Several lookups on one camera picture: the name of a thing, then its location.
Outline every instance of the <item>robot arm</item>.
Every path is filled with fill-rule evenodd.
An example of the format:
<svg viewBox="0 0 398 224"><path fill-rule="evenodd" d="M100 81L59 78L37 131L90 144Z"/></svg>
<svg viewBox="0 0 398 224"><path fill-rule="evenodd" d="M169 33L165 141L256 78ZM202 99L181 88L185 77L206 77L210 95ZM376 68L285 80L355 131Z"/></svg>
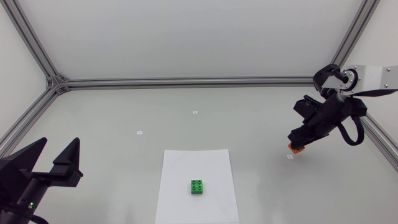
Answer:
<svg viewBox="0 0 398 224"><path fill-rule="evenodd" d="M352 146L361 144L364 129L359 117L366 115L366 106L354 96L382 96L398 90L398 66L369 67L351 65L341 72L337 65L327 65L313 77L315 88L326 99L320 103L309 96L296 102L294 110L304 117L303 126L292 130L290 149L298 153L304 146L324 138L338 127L344 140ZM352 140L341 124L351 117L358 138Z"/></svg>

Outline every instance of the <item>white paper sheet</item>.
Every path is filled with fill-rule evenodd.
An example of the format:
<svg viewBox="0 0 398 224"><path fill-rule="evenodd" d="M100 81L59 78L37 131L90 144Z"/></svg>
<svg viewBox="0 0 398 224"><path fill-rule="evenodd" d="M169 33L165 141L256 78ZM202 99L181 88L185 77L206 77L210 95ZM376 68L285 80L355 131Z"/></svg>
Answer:
<svg viewBox="0 0 398 224"><path fill-rule="evenodd" d="M191 194L191 180L203 193ZM239 224L228 150L164 152L156 224Z"/></svg>

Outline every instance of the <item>black cable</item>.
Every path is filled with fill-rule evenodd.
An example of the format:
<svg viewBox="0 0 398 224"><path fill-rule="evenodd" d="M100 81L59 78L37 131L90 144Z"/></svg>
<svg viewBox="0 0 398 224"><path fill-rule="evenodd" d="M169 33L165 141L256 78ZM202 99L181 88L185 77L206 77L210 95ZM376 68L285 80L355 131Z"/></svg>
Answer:
<svg viewBox="0 0 398 224"><path fill-rule="evenodd" d="M357 145L359 145L359 144L361 144L363 142L363 139L365 137L365 133L364 133L364 129L363 129L363 126L362 126L362 123L361 123L361 120L359 119L359 117L358 116L353 116L352 119L353 119L353 121L355 123L356 130L358 132L358 138L357 138L356 141L353 141L349 137L346 129L344 128L344 126L341 123L337 124L337 127L340 130L340 133L343 136L343 139L347 142L347 144L349 144L350 146L357 146Z"/></svg>
<svg viewBox="0 0 398 224"><path fill-rule="evenodd" d="M37 215L33 215L30 220L37 224L49 224L44 218L38 217Z"/></svg>

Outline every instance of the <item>aluminum frame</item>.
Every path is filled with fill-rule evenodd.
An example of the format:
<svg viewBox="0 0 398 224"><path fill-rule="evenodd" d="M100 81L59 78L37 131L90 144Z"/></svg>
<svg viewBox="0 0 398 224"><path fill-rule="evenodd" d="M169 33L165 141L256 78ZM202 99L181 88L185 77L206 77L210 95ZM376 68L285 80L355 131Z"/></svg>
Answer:
<svg viewBox="0 0 398 224"><path fill-rule="evenodd" d="M342 66L380 0L363 0L331 63ZM312 86L312 77L219 77L69 80L59 74L26 18L18 0L0 0L22 40L47 79L47 90L0 139L0 158L9 155L58 95L71 90L115 90L126 88L209 88L254 86ZM366 134L398 171L398 144L367 115L361 118Z"/></svg>

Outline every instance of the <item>white wall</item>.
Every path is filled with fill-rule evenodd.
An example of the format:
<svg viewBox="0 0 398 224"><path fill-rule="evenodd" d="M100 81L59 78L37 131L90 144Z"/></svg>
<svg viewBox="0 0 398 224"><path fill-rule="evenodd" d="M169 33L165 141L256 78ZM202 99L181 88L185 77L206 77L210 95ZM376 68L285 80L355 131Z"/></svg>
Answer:
<svg viewBox="0 0 398 224"><path fill-rule="evenodd" d="M398 65L398 1L382 0L346 65ZM368 112L398 142L398 93L362 98Z"/></svg>
<svg viewBox="0 0 398 224"><path fill-rule="evenodd" d="M308 76L362 0L21 0L71 79Z"/></svg>
<svg viewBox="0 0 398 224"><path fill-rule="evenodd" d="M0 136L44 91L44 74L0 6Z"/></svg>

